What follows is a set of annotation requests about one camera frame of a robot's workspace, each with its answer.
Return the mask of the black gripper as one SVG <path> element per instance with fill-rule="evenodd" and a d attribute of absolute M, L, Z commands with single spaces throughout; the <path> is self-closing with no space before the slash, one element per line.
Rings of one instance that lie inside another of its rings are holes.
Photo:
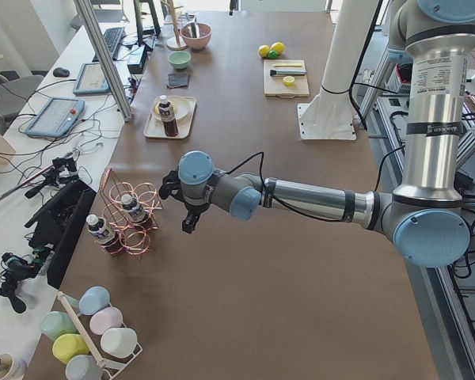
<path fill-rule="evenodd" d="M 162 184 L 158 190 L 158 195 L 162 200 L 167 200 L 170 196 L 175 200 L 182 202 L 187 209 L 187 216 L 181 223 L 182 230 L 191 234 L 196 229 L 196 224 L 200 219 L 200 214 L 206 211 L 206 204 L 204 205 L 192 205 L 184 197 L 181 189 L 181 180 L 178 176 L 178 170 L 171 170 L 162 179 Z"/>

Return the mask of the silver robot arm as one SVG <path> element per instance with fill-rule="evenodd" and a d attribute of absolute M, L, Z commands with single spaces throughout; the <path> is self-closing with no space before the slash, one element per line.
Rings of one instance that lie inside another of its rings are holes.
<path fill-rule="evenodd" d="M 324 222 L 356 222 L 386 236 L 413 264 L 439 268 L 469 247 L 470 230 L 454 189 L 462 135 L 467 55 L 475 48 L 475 1 L 403 1 L 389 45 L 412 57 L 405 163 L 392 193 L 356 193 L 249 173 L 232 177 L 202 151 L 186 153 L 163 178 L 159 195 L 181 201 L 190 233 L 217 206 L 247 220 L 262 207 L 284 207 Z"/>

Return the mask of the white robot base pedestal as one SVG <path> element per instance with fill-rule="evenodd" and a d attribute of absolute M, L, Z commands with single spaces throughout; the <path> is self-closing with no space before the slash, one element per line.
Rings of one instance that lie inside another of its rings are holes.
<path fill-rule="evenodd" d="M 356 139 L 351 87 L 381 6 L 378 0 L 342 2 L 320 91 L 309 104 L 298 105 L 298 127 L 302 139 Z"/>

